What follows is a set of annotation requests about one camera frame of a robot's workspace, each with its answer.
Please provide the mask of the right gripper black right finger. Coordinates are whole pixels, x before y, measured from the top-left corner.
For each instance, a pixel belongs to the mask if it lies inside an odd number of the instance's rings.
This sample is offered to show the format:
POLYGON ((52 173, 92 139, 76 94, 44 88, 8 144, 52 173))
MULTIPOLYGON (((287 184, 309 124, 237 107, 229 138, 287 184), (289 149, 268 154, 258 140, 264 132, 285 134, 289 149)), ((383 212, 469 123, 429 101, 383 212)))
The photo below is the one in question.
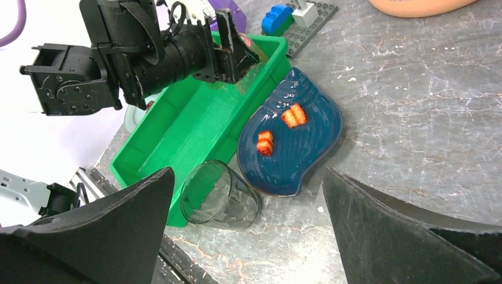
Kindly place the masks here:
POLYGON ((501 227, 417 207, 327 169, 323 193, 349 283, 500 283, 501 227))

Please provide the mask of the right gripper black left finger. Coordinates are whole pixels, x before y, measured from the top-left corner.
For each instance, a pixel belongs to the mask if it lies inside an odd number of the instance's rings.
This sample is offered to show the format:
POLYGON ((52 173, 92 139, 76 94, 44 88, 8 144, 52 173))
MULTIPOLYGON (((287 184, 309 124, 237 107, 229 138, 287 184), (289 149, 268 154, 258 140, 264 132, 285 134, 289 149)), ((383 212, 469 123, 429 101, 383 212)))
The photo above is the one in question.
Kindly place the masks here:
POLYGON ((1 173, 1 194, 40 218, 1 228, 2 283, 150 283, 175 185, 170 167, 86 205, 79 194, 1 173))

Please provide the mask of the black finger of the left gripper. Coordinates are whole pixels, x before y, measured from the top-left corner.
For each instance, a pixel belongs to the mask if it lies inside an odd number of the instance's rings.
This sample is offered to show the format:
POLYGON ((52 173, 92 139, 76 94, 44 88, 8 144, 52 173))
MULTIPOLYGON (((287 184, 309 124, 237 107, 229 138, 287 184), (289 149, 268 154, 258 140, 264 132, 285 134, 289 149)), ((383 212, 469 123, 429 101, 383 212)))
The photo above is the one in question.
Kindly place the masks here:
POLYGON ((218 64, 218 82, 236 84, 260 62, 255 53, 238 33, 231 10, 215 11, 221 44, 215 49, 218 64))

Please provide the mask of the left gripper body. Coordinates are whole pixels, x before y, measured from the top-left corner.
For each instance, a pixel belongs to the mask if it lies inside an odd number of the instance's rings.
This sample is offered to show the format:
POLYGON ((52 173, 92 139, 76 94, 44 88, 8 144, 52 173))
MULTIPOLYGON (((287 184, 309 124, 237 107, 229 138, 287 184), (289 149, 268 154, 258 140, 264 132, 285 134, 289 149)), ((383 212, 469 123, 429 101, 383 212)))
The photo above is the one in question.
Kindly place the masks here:
POLYGON ((153 65, 142 57, 132 60, 141 98, 184 80, 207 65, 207 54, 213 46, 206 21, 188 21, 177 35, 164 44, 164 59, 153 65))

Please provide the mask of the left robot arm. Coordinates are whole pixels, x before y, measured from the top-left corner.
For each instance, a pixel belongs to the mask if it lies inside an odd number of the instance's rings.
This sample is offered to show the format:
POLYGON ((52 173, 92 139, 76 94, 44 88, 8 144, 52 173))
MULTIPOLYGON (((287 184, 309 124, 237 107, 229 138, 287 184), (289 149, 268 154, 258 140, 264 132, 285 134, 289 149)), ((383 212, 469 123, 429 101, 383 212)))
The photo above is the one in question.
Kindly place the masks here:
POLYGON ((80 1, 90 47, 43 44, 33 64, 20 73, 31 78, 42 112, 91 115, 123 103, 146 109, 146 98, 192 76, 208 83, 238 83, 260 61, 235 28, 227 8, 217 9, 220 43, 211 18, 191 21, 176 1, 169 27, 159 28, 161 1, 80 1))

